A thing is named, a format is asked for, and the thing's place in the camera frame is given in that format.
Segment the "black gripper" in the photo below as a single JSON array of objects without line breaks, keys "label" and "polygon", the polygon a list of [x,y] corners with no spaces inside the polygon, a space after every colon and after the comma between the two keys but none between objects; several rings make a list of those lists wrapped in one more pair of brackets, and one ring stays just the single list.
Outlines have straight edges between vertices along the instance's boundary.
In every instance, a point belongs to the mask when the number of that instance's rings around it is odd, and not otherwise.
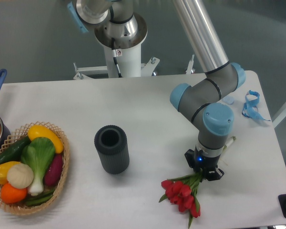
[{"label": "black gripper", "polygon": [[224,171],[216,167],[220,155],[220,149],[211,150],[199,147],[196,147],[194,151],[188,149],[184,154],[188,166],[192,168],[194,172],[203,170],[203,179],[207,181],[220,180],[224,176]]}]

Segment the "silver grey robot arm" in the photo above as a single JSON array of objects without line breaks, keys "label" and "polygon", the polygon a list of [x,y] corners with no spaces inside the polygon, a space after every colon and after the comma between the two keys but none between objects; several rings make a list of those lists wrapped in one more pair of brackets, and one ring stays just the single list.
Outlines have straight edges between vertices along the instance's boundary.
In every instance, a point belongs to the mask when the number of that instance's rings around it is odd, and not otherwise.
[{"label": "silver grey robot arm", "polygon": [[[217,163],[234,122],[232,109],[220,101],[238,89],[246,75],[228,60],[202,1],[173,4],[206,77],[194,86],[176,86],[170,102],[199,132],[195,149],[185,153],[189,166],[206,180],[219,180],[224,173]],[[143,76],[147,67],[141,64],[141,44],[147,25],[131,0],[71,0],[67,8],[81,32],[94,31],[110,78]]]}]

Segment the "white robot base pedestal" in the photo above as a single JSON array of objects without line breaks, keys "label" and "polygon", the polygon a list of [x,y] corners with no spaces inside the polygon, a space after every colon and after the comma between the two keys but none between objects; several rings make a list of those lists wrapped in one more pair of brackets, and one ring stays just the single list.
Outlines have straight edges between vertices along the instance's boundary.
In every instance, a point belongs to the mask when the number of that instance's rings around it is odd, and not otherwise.
[{"label": "white robot base pedestal", "polygon": [[142,49],[138,44],[132,48],[122,49],[103,45],[105,65],[79,67],[74,62],[74,80],[96,78],[133,78],[157,75],[193,74],[194,57],[192,54],[188,64],[179,70],[164,66],[161,60],[152,56],[148,61],[142,62]]}]

